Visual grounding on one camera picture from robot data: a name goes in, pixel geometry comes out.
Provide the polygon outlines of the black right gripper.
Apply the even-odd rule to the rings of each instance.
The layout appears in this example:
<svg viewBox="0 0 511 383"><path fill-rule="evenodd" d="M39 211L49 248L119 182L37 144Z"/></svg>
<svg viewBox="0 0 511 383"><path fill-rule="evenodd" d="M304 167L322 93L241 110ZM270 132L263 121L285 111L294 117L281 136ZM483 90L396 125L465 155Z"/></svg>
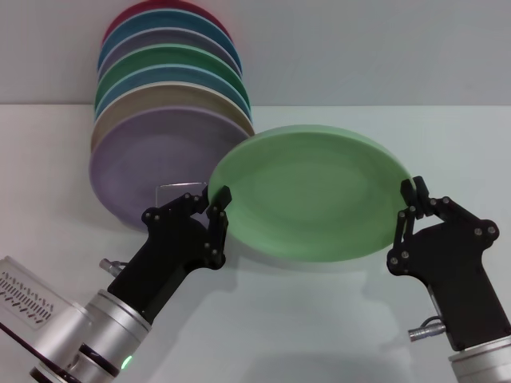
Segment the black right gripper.
<svg viewBox="0 0 511 383"><path fill-rule="evenodd" d="M510 322L482 265L482 253L499 237L498 226L449 196L431 197L421 176L414 177L414 185L401 183L406 206L397 214L388 271L424 284L453 350L510 335ZM417 205L424 216L435 215L444 223L413 235Z"/></svg>

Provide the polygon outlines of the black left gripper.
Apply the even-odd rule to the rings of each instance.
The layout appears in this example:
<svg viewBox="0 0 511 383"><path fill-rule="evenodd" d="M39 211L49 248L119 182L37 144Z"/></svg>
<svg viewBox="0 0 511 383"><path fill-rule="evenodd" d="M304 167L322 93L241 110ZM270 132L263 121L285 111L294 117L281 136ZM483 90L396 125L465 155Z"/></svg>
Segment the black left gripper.
<svg viewBox="0 0 511 383"><path fill-rule="evenodd" d="M142 318L156 318L187 275L204 265L207 237L208 268L219 270L225 264L225 209L231 201L230 189L224 185L210 203L207 196L185 193L161 207L148 208L142 214L148 238L107 291ZM204 225L189 217L205 210L208 236Z"/></svg>

